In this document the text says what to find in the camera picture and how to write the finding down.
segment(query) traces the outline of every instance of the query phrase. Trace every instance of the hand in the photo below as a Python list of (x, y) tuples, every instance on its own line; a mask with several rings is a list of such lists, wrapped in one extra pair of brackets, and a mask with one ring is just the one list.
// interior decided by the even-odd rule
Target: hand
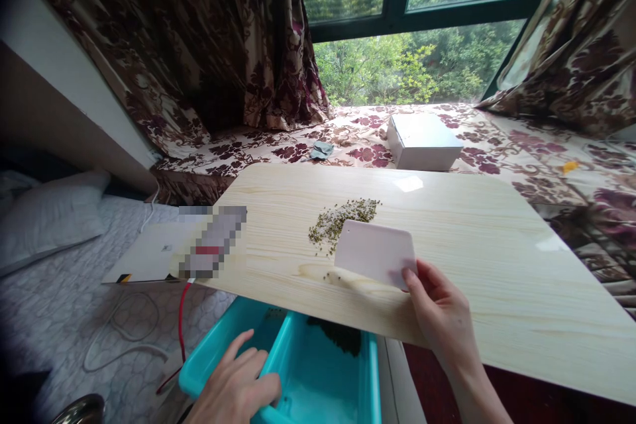
[(452, 379), (482, 367), (468, 300), (436, 267), (417, 259), (417, 274), (404, 268), (415, 316), (431, 350)]
[(280, 378), (275, 373), (258, 377), (267, 351), (245, 350), (241, 346), (254, 335), (248, 330), (237, 336), (208, 379), (187, 417), (187, 424), (244, 424), (264, 406), (280, 399)]

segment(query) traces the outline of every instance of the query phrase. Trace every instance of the window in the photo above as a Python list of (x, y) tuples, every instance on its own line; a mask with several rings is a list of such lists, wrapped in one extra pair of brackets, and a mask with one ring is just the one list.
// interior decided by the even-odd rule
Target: window
[(541, 0), (305, 0), (335, 105), (478, 101)]

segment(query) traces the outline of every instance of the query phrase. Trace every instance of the light wood grain surface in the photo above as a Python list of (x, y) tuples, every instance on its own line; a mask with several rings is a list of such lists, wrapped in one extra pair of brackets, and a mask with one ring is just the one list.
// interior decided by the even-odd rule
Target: light wood grain surface
[(416, 254), (466, 294), (484, 363), (636, 403), (636, 323), (530, 205), (497, 179), (249, 166), (216, 204), (247, 206), (247, 228), (237, 244), (246, 260), (234, 260), (245, 265), (198, 282), (426, 346), (406, 293), (335, 268), (333, 257), (315, 256), (307, 234), (318, 214), (361, 197), (382, 201), (373, 223), (408, 230)]

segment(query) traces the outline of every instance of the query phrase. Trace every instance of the teal plastic basin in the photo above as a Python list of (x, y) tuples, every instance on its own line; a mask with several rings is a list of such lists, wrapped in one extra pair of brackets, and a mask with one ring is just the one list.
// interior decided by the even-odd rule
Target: teal plastic basin
[(238, 354), (252, 347), (269, 352), (286, 314), (285, 309), (237, 297), (185, 360), (179, 373), (181, 390), (192, 399), (198, 399), (227, 347), (243, 331), (254, 328), (254, 336), (240, 348)]
[(270, 354), (263, 374), (278, 373), (282, 396), (276, 408), (263, 407), (254, 424), (380, 424), (378, 347), (375, 335), (361, 332), (353, 357), (333, 343), (307, 316), (243, 297), (235, 299), (186, 360), (181, 389), (197, 399), (231, 341), (254, 328), (239, 350), (255, 346)]
[(288, 311), (261, 375), (277, 372), (283, 394), (276, 408), (257, 415), (265, 424), (379, 424), (380, 384), (376, 336), (362, 332), (353, 357), (307, 316)]

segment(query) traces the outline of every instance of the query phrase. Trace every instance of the white box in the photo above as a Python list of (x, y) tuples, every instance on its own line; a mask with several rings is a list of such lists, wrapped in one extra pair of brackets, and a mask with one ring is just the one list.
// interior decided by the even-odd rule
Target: white box
[(149, 224), (102, 279), (103, 284), (170, 282), (170, 261), (195, 230), (195, 224)]
[(386, 132), (397, 169), (447, 171), (464, 145), (433, 114), (392, 115)]

